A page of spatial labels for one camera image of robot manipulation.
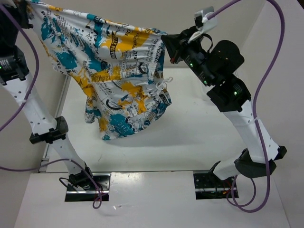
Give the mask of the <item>printed white teal yellow shorts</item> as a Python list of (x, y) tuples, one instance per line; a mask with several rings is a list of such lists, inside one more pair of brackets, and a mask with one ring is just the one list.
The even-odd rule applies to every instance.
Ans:
[(163, 77), (163, 32), (27, 1), (27, 13), (53, 68), (86, 95), (85, 121), (105, 141), (134, 135), (171, 105)]

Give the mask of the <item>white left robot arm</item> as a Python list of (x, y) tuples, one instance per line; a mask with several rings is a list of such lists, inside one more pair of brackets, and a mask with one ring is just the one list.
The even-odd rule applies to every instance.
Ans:
[(19, 33), (31, 29), (24, 0), (2, 0), (0, 2), (0, 83), (14, 97), (19, 105), (16, 113), (7, 121), (10, 123), (23, 112), (30, 123), (30, 142), (48, 143), (60, 156), (67, 167), (68, 180), (73, 187), (97, 190), (95, 178), (86, 163), (78, 156), (68, 138), (68, 125), (64, 117), (54, 118), (41, 100), (35, 82), (39, 72), (37, 51), (25, 35), (36, 61), (35, 73), (27, 67), (24, 53), (16, 46)]

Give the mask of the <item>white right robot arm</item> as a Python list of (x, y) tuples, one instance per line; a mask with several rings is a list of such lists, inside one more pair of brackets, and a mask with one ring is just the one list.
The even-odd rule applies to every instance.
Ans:
[(245, 61), (239, 48), (231, 41), (221, 40), (204, 50), (201, 41), (211, 36), (201, 34), (190, 41), (195, 30), (191, 27), (180, 34), (161, 37), (170, 62), (185, 62), (203, 85), (211, 87), (207, 96), (232, 122), (247, 146), (239, 157), (215, 163), (209, 170), (209, 183), (218, 187), (227, 178), (240, 174), (252, 179), (272, 174), (276, 169), (275, 161), (282, 159), (287, 149), (272, 140), (261, 120), (254, 115), (251, 94), (245, 83), (233, 74)]

